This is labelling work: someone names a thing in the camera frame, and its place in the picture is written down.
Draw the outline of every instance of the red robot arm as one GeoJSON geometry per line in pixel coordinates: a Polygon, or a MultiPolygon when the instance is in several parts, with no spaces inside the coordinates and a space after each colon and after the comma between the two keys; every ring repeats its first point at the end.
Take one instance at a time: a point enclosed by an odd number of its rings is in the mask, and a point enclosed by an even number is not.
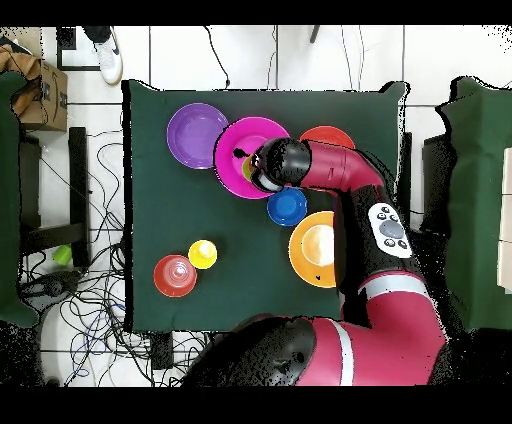
{"type": "Polygon", "coordinates": [[[206,349],[185,384],[426,384],[446,340],[378,171],[356,151],[292,139],[267,142],[252,165],[261,190],[291,185],[338,196],[338,289],[342,297],[366,294],[370,328],[327,318],[255,320],[206,349]]]}

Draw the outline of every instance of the purple plate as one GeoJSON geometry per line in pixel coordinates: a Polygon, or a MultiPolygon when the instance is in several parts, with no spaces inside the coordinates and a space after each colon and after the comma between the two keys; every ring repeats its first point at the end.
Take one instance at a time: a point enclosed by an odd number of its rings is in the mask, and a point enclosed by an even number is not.
{"type": "Polygon", "coordinates": [[[193,169],[213,167],[213,147],[228,126],[213,106],[191,103],[178,110],[167,125],[167,145],[173,156],[193,169]]]}

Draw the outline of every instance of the green cup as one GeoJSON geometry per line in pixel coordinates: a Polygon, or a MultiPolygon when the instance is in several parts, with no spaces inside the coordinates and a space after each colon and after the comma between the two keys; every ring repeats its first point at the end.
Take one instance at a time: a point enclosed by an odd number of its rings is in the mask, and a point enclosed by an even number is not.
{"type": "Polygon", "coordinates": [[[53,260],[59,265],[67,265],[71,260],[71,245],[60,246],[52,255],[53,260]]]}

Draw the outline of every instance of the red cup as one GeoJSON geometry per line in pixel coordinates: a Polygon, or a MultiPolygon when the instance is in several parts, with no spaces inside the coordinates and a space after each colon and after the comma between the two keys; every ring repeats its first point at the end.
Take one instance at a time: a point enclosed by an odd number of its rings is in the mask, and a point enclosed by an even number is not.
{"type": "Polygon", "coordinates": [[[183,297],[196,285],[197,271],[186,257],[169,255],[156,264],[153,280],[163,295],[183,297]]]}

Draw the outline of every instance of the plastic dish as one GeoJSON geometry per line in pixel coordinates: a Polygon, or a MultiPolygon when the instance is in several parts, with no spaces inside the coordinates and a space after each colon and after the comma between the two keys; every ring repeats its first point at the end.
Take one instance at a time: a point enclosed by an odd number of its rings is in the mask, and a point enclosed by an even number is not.
{"type": "Polygon", "coordinates": [[[263,199],[272,195],[257,189],[242,171],[247,156],[274,138],[289,137],[286,130],[267,118],[248,117],[231,124],[217,140],[214,166],[221,183],[244,199],[263,199]]]}
{"type": "Polygon", "coordinates": [[[277,225],[292,227],[297,225],[307,212],[307,200],[302,190],[284,188],[269,197],[267,212],[277,225]]]}
{"type": "Polygon", "coordinates": [[[167,145],[173,156],[193,169],[213,166],[213,149],[228,126],[226,117],[213,106],[191,103],[178,110],[167,125],[167,145]]]}
{"type": "Polygon", "coordinates": [[[336,144],[339,146],[348,147],[354,149],[355,144],[352,139],[339,128],[330,127],[327,125],[311,128],[300,136],[302,140],[314,140],[322,143],[336,144]]]}
{"type": "Polygon", "coordinates": [[[183,297],[194,288],[197,271],[190,261],[181,255],[166,256],[153,271],[156,288],[168,297],[183,297]]]}
{"type": "Polygon", "coordinates": [[[198,240],[188,250],[190,263],[198,269],[208,269],[217,260],[217,248],[208,240],[198,240]]]}
{"type": "Polygon", "coordinates": [[[297,225],[290,237],[288,254],[293,270],[316,287],[336,287],[333,219],[334,212],[313,213],[297,225]]]}

